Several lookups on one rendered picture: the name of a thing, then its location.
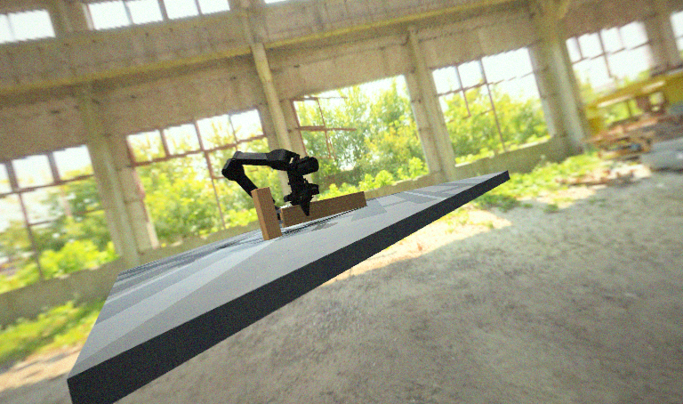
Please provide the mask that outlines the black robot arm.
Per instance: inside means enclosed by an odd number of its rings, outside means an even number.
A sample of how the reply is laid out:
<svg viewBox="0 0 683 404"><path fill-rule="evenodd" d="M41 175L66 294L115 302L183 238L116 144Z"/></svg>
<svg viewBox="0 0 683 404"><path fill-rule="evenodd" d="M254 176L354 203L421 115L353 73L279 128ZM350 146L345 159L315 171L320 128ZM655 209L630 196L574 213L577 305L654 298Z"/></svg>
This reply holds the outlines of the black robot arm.
<svg viewBox="0 0 683 404"><path fill-rule="evenodd" d="M233 158L228 159L221 173L230 181L237 182L251 197L251 191L258 188L246 176L243 166L270 166L275 170L287 171L288 179L314 173L319 168L316 158L307 156L300 159L299 154L286 149L274 149L268 153L237 151Z"/></svg>

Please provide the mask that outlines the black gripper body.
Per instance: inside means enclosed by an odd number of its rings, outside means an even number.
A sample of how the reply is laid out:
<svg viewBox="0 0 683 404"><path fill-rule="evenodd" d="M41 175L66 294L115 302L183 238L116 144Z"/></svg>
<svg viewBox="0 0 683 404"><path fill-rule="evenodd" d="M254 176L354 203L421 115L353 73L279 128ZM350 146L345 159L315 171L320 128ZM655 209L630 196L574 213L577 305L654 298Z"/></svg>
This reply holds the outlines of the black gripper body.
<svg viewBox="0 0 683 404"><path fill-rule="evenodd" d="M306 189L305 181L306 178L303 179L303 176L289 179L289 182L287 184L291 186L292 192L289 195L284 196L284 201L293 202L304 198L310 198L313 195L319 194L319 190L317 187Z"/></svg>

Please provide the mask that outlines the brown wooden post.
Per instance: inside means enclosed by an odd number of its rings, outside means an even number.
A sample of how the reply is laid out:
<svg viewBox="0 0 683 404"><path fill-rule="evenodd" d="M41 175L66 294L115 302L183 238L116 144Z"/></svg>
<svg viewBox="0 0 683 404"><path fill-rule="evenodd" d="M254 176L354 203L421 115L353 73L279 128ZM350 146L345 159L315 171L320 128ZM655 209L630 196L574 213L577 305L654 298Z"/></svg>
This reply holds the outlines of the brown wooden post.
<svg viewBox="0 0 683 404"><path fill-rule="evenodd" d="M270 188L251 191L264 240L282 236Z"/></svg>

